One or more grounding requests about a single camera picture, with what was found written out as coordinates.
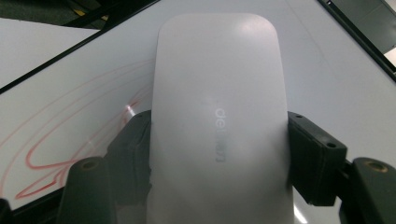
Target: white wireless mouse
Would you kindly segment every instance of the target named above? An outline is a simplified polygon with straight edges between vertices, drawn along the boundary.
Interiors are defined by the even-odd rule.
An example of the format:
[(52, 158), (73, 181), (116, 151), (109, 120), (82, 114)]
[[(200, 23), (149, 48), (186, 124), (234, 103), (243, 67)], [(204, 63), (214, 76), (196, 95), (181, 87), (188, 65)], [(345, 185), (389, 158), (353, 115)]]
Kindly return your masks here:
[(268, 20), (168, 21), (154, 77), (148, 224), (292, 223), (287, 124)]

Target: red curved line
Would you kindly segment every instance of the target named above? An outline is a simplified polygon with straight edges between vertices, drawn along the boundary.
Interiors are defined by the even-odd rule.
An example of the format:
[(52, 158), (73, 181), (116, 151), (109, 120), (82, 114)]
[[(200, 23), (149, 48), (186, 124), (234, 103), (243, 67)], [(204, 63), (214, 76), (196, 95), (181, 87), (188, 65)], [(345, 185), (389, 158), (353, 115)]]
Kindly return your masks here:
[[(150, 90), (152, 89), (152, 83), (145, 85), (142, 89), (140, 89), (129, 101), (129, 106), (134, 107), (139, 105), (141, 101), (149, 96)], [(128, 109), (124, 109), (121, 115), (121, 121), (119, 126), (119, 132), (122, 128), (128, 123), (128, 119), (126, 118), (126, 114), (128, 113)]]
[[(119, 116), (119, 115), (117, 115), (117, 116), (113, 117), (112, 119), (110, 119), (110, 120), (103, 126), (103, 128), (101, 128), (101, 130), (98, 131), (96, 134), (98, 134), (99, 132), (101, 132), (102, 130), (104, 130), (105, 127), (108, 125), (108, 123), (110, 123), (110, 121), (116, 119), (118, 116)], [(79, 150), (77, 153), (75, 153), (75, 154), (73, 155), (72, 160), (78, 155), (79, 152), (80, 152), (80, 150)], [(87, 157), (87, 156), (91, 155), (93, 152), (94, 152), (94, 150), (90, 150), (90, 151), (87, 152), (85, 155), (83, 155), (83, 157)], [(29, 185), (26, 189), (24, 189), (24, 190), (22, 190), (20, 193), (18, 193), (17, 196), (16, 196), (16, 199), (20, 199), (20, 198), (23, 198), (23, 197), (28, 197), (28, 196), (37, 194), (38, 192), (40, 192), (40, 191), (42, 191), (42, 190), (44, 190), (44, 189), (47, 189), (47, 188), (49, 188), (49, 187), (55, 185), (55, 184), (57, 183), (56, 179), (57, 179), (58, 176), (59, 176), (59, 184), (60, 184), (60, 187), (62, 187), (62, 186), (64, 185), (64, 176), (65, 176), (67, 170), (68, 170), (71, 166), (72, 166), (72, 164), (68, 164), (68, 165), (66, 165), (64, 168), (55, 169), (54, 171), (48, 173), (47, 175), (44, 175), (43, 177), (41, 177), (41, 178), (39, 178), (37, 181), (35, 181), (33, 184)], [(42, 187), (42, 188), (40, 188), (40, 189), (34, 190), (34, 191), (32, 191), (32, 192), (26, 194), (26, 191), (29, 191), (32, 187), (34, 187), (35, 185), (37, 185), (37, 184), (40, 183), (42, 180), (44, 180), (46, 177), (48, 177), (49, 175), (55, 173), (56, 171), (59, 171), (59, 172), (58, 172), (57, 175), (53, 178), (53, 180), (52, 180), (51, 183), (49, 183), (48, 185), (46, 185), (46, 186), (44, 186), (44, 187)]]
[(37, 142), (34, 147), (32, 147), (26, 157), (25, 157), (25, 162), (28, 165), (29, 168), (33, 169), (33, 170), (40, 170), (40, 169), (48, 169), (48, 168), (53, 168), (53, 167), (58, 167), (58, 166), (63, 166), (63, 165), (69, 165), (69, 164), (73, 164), (77, 161), (79, 161), (80, 159), (76, 159), (76, 157), (78, 156), (78, 154), (82, 151), (82, 149), (88, 145), (88, 143), (95, 138), (108, 124), (111, 123), (112, 120), (116, 119), (119, 116), (116, 115), (113, 118), (111, 118), (110, 120), (108, 120), (103, 126), (102, 128), (100, 128), (98, 131), (96, 131), (96, 133), (94, 133), (90, 139), (85, 142), (77, 151), (75, 154), (73, 154), (72, 158), (70, 159), (70, 161), (63, 161), (63, 162), (57, 162), (57, 163), (53, 163), (53, 164), (48, 164), (48, 165), (32, 165), (32, 163), (30, 163), (30, 159), (32, 158), (32, 154), (35, 152), (36, 147), (40, 144), (40, 142)]
[(40, 189), (34, 190), (34, 191), (32, 191), (32, 192), (26, 193), (27, 191), (29, 191), (30, 189), (32, 189), (34, 186), (36, 186), (38, 183), (40, 183), (42, 180), (44, 180), (45, 178), (47, 178), (48, 176), (52, 175), (53, 173), (55, 173), (55, 172), (57, 172), (57, 171), (59, 171), (59, 170), (61, 170), (61, 169), (53, 170), (53, 171), (49, 172), (48, 174), (42, 176), (42, 177), (39, 178), (37, 181), (35, 181), (33, 184), (29, 185), (26, 189), (23, 189), (21, 192), (19, 192), (19, 193), (15, 196), (15, 199), (18, 200), (18, 199), (21, 199), (21, 198), (29, 197), (29, 196), (34, 195), (34, 194), (36, 194), (36, 193), (38, 193), (38, 192), (40, 192), (40, 191), (42, 191), (42, 190), (44, 190), (44, 189), (47, 189), (47, 188), (53, 186), (54, 184), (56, 184), (56, 178), (58, 177), (58, 175), (59, 175), (60, 173), (58, 173), (57, 175), (55, 175), (55, 177), (52, 178), (52, 182), (50, 182), (48, 185), (45, 185), (45, 186), (41, 187)]
[[(61, 113), (58, 113), (57, 115), (55, 115), (55, 116), (53, 116), (51, 119), (49, 119), (43, 126), (41, 126), (26, 142), (25, 142), (25, 144), (21, 147), (21, 149), (20, 150), (24, 150), (24, 148), (49, 124), (49, 123), (51, 123), (55, 118), (57, 118), (59, 115), (61, 115), (66, 109), (68, 109), (68, 108), (70, 108), (72, 105), (74, 105), (74, 104), (76, 104), (78, 101), (80, 101), (81, 99), (83, 99), (83, 98), (85, 98), (87, 95), (89, 95), (90, 93), (92, 93), (92, 92), (94, 92), (94, 91), (96, 91), (96, 90), (98, 90), (98, 89), (100, 89), (101, 87), (103, 87), (103, 86), (105, 86), (105, 85), (107, 85), (108, 83), (111, 83), (111, 82), (113, 82), (113, 81), (115, 81), (117, 78), (119, 78), (119, 77), (123, 77), (124, 75), (126, 75), (126, 74), (129, 74), (131, 71), (134, 71), (135, 69), (138, 69), (138, 68), (140, 68), (140, 67), (142, 67), (143, 65), (140, 65), (140, 66), (138, 66), (138, 67), (136, 67), (136, 68), (134, 68), (134, 69), (131, 69), (131, 70), (128, 70), (127, 72), (125, 72), (125, 73), (123, 73), (122, 75), (120, 75), (120, 76), (118, 76), (118, 77), (116, 77), (116, 78), (113, 78), (111, 81), (109, 81), (109, 82), (107, 82), (107, 83), (104, 83), (104, 84), (102, 84), (102, 85), (100, 85), (100, 86), (98, 86), (98, 87), (95, 87), (94, 89), (92, 89), (91, 91), (88, 91), (87, 93), (85, 93), (84, 95), (82, 95), (82, 96), (80, 96), (80, 97), (78, 97), (77, 98), (77, 100), (76, 101), (74, 101), (74, 102), (72, 102), (71, 104), (69, 104), (69, 105), (67, 105), (64, 109), (63, 109), (63, 111), (61, 112)], [(31, 152), (31, 150), (28, 152), (28, 157), (30, 158), (32, 155), (32, 152)], [(67, 164), (67, 163), (74, 163), (74, 162), (76, 162), (76, 161), (65, 161), (65, 162), (60, 162), (60, 163), (57, 163), (58, 165), (64, 165), (64, 164)]]
[[(131, 104), (131, 106), (138, 105), (138, 103), (140, 103), (140, 102), (136, 101), (136, 102), (134, 102), (133, 104)], [(100, 133), (111, 121), (112, 121), (112, 120), (116, 119), (119, 115), (120, 115), (120, 114), (118, 114), (117, 116), (115, 116), (115, 117), (113, 117), (112, 119), (108, 120), (107, 123), (105, 123), (105, 125), (103, 125), (103, 127), (102, 127), (99, 131), (97, 131), (97, 132), (90, 138), (89, 141), (91, 141), (93, 138), (95, 138), (95, 137), (96, 137), (96, 136), (97, 136), (97, 135), (98, 135), (98, 134), (99, 134), (99, 133)], [(99, 142), (97, 142), (96, 145), (98, 146), (101, 142), (104, 141), (104, 139), (105, 139), (105, 138), (101, 138), (101, 140), (100, 140)], [(35, 149), (35, 148), (38, 146), (38, 144), (39, 144), (39, 142), (37, 142), (37, 143), (35, 144), (35, 146), (34, 146), (33, 149)], [(66, 161), (66, 162), (60, 162), (60, 163), (57, 163), (57, 164), (52, 164), (52, 165), (56, 165), (56, 166), (61, 166), (61, 165), (66, 165), (66, 166), (65, 166), (64, 168), (62, 168), (61, 171), (53, 178), (53, 181), (52, 181), (51, 183), (49, 183), (48, 185), (46, 185), (46, 186), (44, 186), (44, 187), (42, 187), (42, 188), (40, 188), (40, 189), (37, 189), (37, 190), (33, 191), (33, 192), (30, 192), (30, 193), (28, 193), (28, 194), (25, 194), (26, 191), (28, 191), (29, 189), (31, 189), (33, 186), (35, 186), (36, 184), (38, 184), (39, 182), (41, 182), (44, 178), (46, 178), (47, 176), (51, 175), (52, 173), (54, 173), (54, 172), (57, 171), (57, 170), (55, 170), (54, 172), (51, 172), (51, 173), (49, 173), (48, 175), (45, 175), (45, 176), (43, 176), (42, 178), (38, 179), (35, 183), (33, 183), (33, 184), (30, 185), (28, 188), (26, 188), (26, 189), (24, 189), (23, 191), (21, 191), (19, 194), (17, 194), (16, 198), (17, 198), (17, 199), (20, 199), (20, 198), (23, 198), (23, 197), (28, 197), (28, 196), (34, 195), (34, 194), (36, 194), (36, 193), (38, 193), (38, 192), (40, 192), (40, 191), (42, 191), (42, 190), (44, 190), (44, 189), (47, 189), (47, 188), (49, 188), (49, 187), (55, 185), (55, 184), (57, 183), (56, 178), (57, 178), (58, 176), (60, 177), (60, 181), (59, 181), (59, 182), (60, 182), (60, 187), (63, 186), (63, 185), (64, 185), (64, 175), (65, 175), (66, 171), (68, 170), (68, 168), (71, 166), (70, 163), (74, 163), (74, 162), (78, 161), (78, 160), (74, 160), (74, 161), (73, 161), (73, 159), (79, 154), (79, 152), (80, 152), (85, 146), (87, 146), (87, 144), (88, 144), (88, 142), (86, 142), (86, 143), (75, 153), (75, 155), (73, 155), (71, 161)], [(89, 152), (86, 153), (85, 157), (86, 157), (86, 156), (89, 156), (90, 154), (92, 155), (92, 154), (94, 153), (94, 151), (95, 151), (95, 149), (90, 150)], [(32, 156), (32, 152), (33, 152), (33, 150), (29, 151), (28, 156), (27, 156), (26, 158), (31, 157), (31, 156)], [(52, 165), (46, 165), (46, 166), (42, 166), (42, 167), (50, 168)]]
[[(151, 61), (154, 61), (154, 59), (149, 59), (149, 60), (145, 60), (145, 61), (141, 61), (141, 62), (137, 62), (137, 63), (149, 63), (149, 62), (151, 62)], [(110, 74), (112, 74), (112, 73), (114, 73), (114, 72), (116, 72), (116, 71), (118, 71), (118, 70), (121, 70), (121, 69), (123, 69), (123, 68), (125, 68), (125, 67), (128, 67), (128, 66), (133, 66), (133, 65), (135, 65), (135, 64), (137, 64), (137, 63), (130, 63), (130, 64), (127, 64), (127, 65), (124, 65), (123, 67), (117, 68), (117, 69), (115, 69), (115, 70), (111, 70), (111, 71), (109, 71), (109, 72), (103, 73), (102, 75), (100, 75), (100, 76), (98, 76), (98, 77), (93, 77), (92, 79), (90, 79), (90, 80), (88, 80), (88, 81), (86, 81), (86, 82), (83, 82), (82, 84), (76, 86), (74, 89), (68, 91), (68, 92), (65, 93), (64, 95), (59, 96), (58, 98), (56, 98), (55, 100), (53, 100), (53, 101), (50, 102), (49, 104), (47, 104), (47, 105), (45, 105), (44, 107), (42, 107), (42, 108), (41, 108), (40, 110), (38, 110), (35, 114), (33, 114), (29, 119), (25, 120), (20, 126), (18, 126), (14, 131), (12, 131), (12, 132), (0, 143), (0, 148), (3, 146), (3, 144), (4, 144), (12, 135), (14, 135), (14, 134), (15, 134), (22, 126), (24, 126), (29, 120), (35, 118), (38, 114), (40, 114), (41, 112), (43, 112), (43, 111), (44, 111), (45, 109), (47, 109), (50, 105), (53, 105), (54, 103), (56, 103), (56, 102), (59, 101), (60, 99), (64, 98), (66, 95), (70, 94), (70, 93), (73, 92), (73, 91), (76, 91), (76, 90), (82, 88), (82, 87), (85, 86), (86, 84), (88, 84), (88, 83), (90, 83), (90, 82), (92, 82), (92, 81), (94, 81), (94, 80), (96, 80), (96, 79), (98, 79), (98, 78), (100, 78), (100, 77), (104, 77), (104, 76), (106, 76), (106, 75), (110, 75)]]
[[(131, 82), (133, 82), (133, 81), (135, 81), (135, 78), (131, 79), (130, 81), (127, 81), (127, 82), (122, 83), (121, 85), (119, 85), (118, 87), (116, 87), (116, 88), (114, 88), (114, 89), (111, 89), (111, 90), (109, 90), (109, 91), (104, 92), (103, 94), (99, 95), (97, 98), (95, 98), (95, 99), (91, 100), (90, 102), (88, 102), (88, 103), (87, 103), (86, 105), (84, 105), (82, 108), (80, 108), (79, 110), (75, 111), (75, 112), (72, 113), (70, 116), (68, 116), (66, 119), (62, 120), (60, 123), (58, 123), (57, 125), (55, 125), (55, 127), (53, 127), (48, 133), (46, 133), (43, 137), (41, 137), (41, 138), (29, 149), (29, 151), (34, 151), (34, 150), (36, 150), (37, 147), (38, 147), (38, 145), (40, 145), (50, 134), (52, 134), (56, 129), (58, 129), (58, 128), (59, 128), (61, 125), (63, 125), (66, 121), (68, 121), (69, 119), (73, 118), (77, 113), (79, 113), (80, 111), (82, 111), (83, 109), (85, 109), (88, 105), (93, 104), (95, 101), (99, 100), (99, 99), (102, 98), (103, 96), (105, 96), (105, 95), (107, 95), (107, 94), (109, 94), (109, 93), (111, 93), (111, 92), (113, 92), (113, 91), (116, 91), (116, 90), (118, 90), (118, 89), (120, 89), (120, 88), (122, 88), (122, 87), (128, 85), (129, 83), (131, 83)], [(26, 165), (27, 165), (29, 168), (31, 168), (31, 169), (35, 169), (35, 168), (36, 168), (32, 163), (30, 163), (30, 160), (29, 160), (28, 157), (26, 157), (25, 163), (26, 163)]]
[[(83, 86), (85, 86), (85, 85), (87, 85), (88, 83), (90, 83), (90, 82), (96, 80), (97, 78), (104, 77), (104, 76), (106, 76), (106, 75), (112, 74), (112, 73), (114, 73), (114, 72), (117, 72), (117, 71), (119, 71), (119, 70), (125, 68), (125, 67), (133, 66), (133, 65), (138, 64), (138, 63), (147, 64), (147, 63), (150, 63), (150, 62), (152, 62), (152, 61), (153, 61), (153, 59), (145, 60), (145, 61), (141, 61), (141, 62), (137, 62), (137, 63), (127, 64), (127, 65), (125, 65), (125, 66), (123, 66), (123, 67), (120, 67), (120, 68), (117, 68), (117, 69), (115, 69), (115, 70), (109, 71), (109, 72), (107, 72), (107, 73), (104, 73), (104, 74), (102, 74), (102, 75), (100, 75), (100, 76), (98, 76), (98, 77), (94, 77), (94, 78), (92, 78), (92, 79), (90, 79), (90, 80), (88, 80), (88, 81), (86, 81), (86, 82), (80, 84), (79, 86), (75, 87), (75, 88), (72, 89), (71, 91), (68, 91), (68, 92), (65, 93), (64, 95), (62, 95), (62, 96), (58, 97), (57, 99), (53, 100), (53, 101), (50, 102), (48, 105), (45, 105), (45, 106), (42, 107), (40, 110), (38, 110), (35, 114), (33, 114), (29, 119), (25, 120), (20, 126), (18, 126), (13, 132), (11, 132), (11, 133), (0, 143), (0, 148), (1, 148), (1, 147), (4, 145), (4, 143), (7, 142), (16, 132), (18, 132), (18, 131), (21, 129), (21, 127), (23, 127), (27, 122), (29, 122), (31, 119), (35, 118), (38, 114), (42, 113), (45, 109), (47, 109), (48, 107), (50, 107), (51, 105), (53, 105), (55, 102), (61, 100), (61, 99), (64, 98), (66, 95), (70, 94), (71, 92), (76, 91), (76, 90), (82, 88)], [(14, 155), (14, 157), (13, 157), (12, 160), (11, 160), (11, 163), (8, 165), (8, 167), (7, 167), (6, 170), (4, 171), (4, 174), (3, 174), (2, 178), (0, 179), (0, 196), (3, 195), (4, 183), (5, 183), (5, 180), (6, 180), (7, 176), (8, 176), (9, 170), (10, 170), (10, 168), (12, 167), (12, 164), (15, 162), (15, 160), (19, 157), (19, 155), (21, 154), (21, 152), (22, 152), (22, 149), (19, 150), (19, 151)]]

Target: mouse logo text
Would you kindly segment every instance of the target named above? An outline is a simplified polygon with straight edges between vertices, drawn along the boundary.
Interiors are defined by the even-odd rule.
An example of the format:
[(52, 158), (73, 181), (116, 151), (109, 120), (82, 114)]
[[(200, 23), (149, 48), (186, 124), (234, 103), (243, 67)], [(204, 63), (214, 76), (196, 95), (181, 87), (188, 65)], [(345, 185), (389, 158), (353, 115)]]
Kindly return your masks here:
[(227, 133), (227, 123), (226, 123), (226, 115), (225, 110), (222, 108), (218, 108), (215, 111), (216, 115), (216, 161), (217, 162), (225, 162), (226, 160), (226, 151), (227, 151), (227, 141), (226, 141), (226, 133)]

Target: white panel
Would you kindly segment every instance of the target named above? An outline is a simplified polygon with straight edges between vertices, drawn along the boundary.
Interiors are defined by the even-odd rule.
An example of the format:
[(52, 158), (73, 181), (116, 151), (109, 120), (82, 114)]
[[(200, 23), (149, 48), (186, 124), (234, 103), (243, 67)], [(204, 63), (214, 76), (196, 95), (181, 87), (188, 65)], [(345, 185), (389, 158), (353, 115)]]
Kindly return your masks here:
[(391, 63), (393, 63), (394, 66), (396, 66), (396, 49), (391, 49), (384, 55)]
[(396, 12), (396, 0), (383, 0), (383, 1), (385, 1), (386, 4), (393, 9), (393, 12)]
[(0, 18), (0, 88), (96, 32)]
[[(395, 165), (395, 83), (319, 2), (297, 3), (162, 0), (3, 93), (0, 196), (16, 208), (59, 188), (71, 161), (103, 152), (125, 106), (150, 108), (160, 26), (188, 12), (249, 12), (268, 19), (278, 33), (288, 110), (345, 143), (350, 159), (367, 156)], [(21, 194), (25, 189), (32, 195)], [(296, 204), (308, 223), (339, 223), (338, 208), (304, 206), (298, 196)]]

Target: black frame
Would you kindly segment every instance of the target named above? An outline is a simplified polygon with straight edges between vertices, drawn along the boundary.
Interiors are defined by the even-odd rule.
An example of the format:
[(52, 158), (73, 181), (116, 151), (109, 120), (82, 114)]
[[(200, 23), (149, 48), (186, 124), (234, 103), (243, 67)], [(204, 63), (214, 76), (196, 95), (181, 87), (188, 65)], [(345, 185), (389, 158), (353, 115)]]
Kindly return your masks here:
[[(37, 68), (33, 69), (32, 71), (28, 72), (27, 74), (25, 74), (25, 75), (23, 75), (21, 77), (18, 77), (14, 81), (8, 83), (6, 86), (0, 88), (0, 95), (3, 94), (6, 91), (9, 91), (12, 88), (18, 86), (23, 81), (27, 80), (29, 77), (32, 77), (32, 76), (36, 75), (37, 73), (39, 73), (40, 71), (42, 71), (45, 68), (49, 67), (53, 63), (58, 62), (63, 57), (69, 55), (70, 53), (72, 53), (73, 51), (83, 47), (84, 45), (90, 43), (95, 38), (99, 37), (100, 35), (105, 34), (106, 32), (110, 31), (111, 29), (115, 28), (116, 26), (120, 25), (121, 23), (129, 20), (130, 18), (132, 18), (133, 16), (137, 15), (139, 12), (145, 10), (146, 8), (153, 6), (154, 4), (156, 4), (159, 1), (161, 1), (161, 0), (147, 0), (147, 1), (143, 1), (142, 5), (133, 5), (133, 4), (130, 4), (128, 2), (126, 5), (128, 7), (131, 7), (131, 8), (129, 8), (129, 12), (128, 12), (128, 14), (125, 17), (117, 18), (117, 21), (113, 21), (108, 26), (106, 24), (105, 27), (102, 30), (100, 30), (97, 33), (89, 36), (88, 38), (86, 38), (84, 40), (82, 40), (81, 42), (77, 43), (75, 46), (71, 47), (70, 49), (65, 50), (64, 52), (62, 52), (61, 54), (59, 54), (59, 55), (55, 56), (54, 58), (48, 60), (47, 62), (39, 65)], [(124, 9), (123, 7), (125, 7), (125, 5), (124, 4), (120, 4), (119, 9), (123, 10)]]
[(396, 67), (379, 51), (379, 49), (356, 27), (353, 22), (331, 0), (318, 0), (324, 8), (344, 27), (344, 29), (361, 45), (374, 61), (396, 82)]

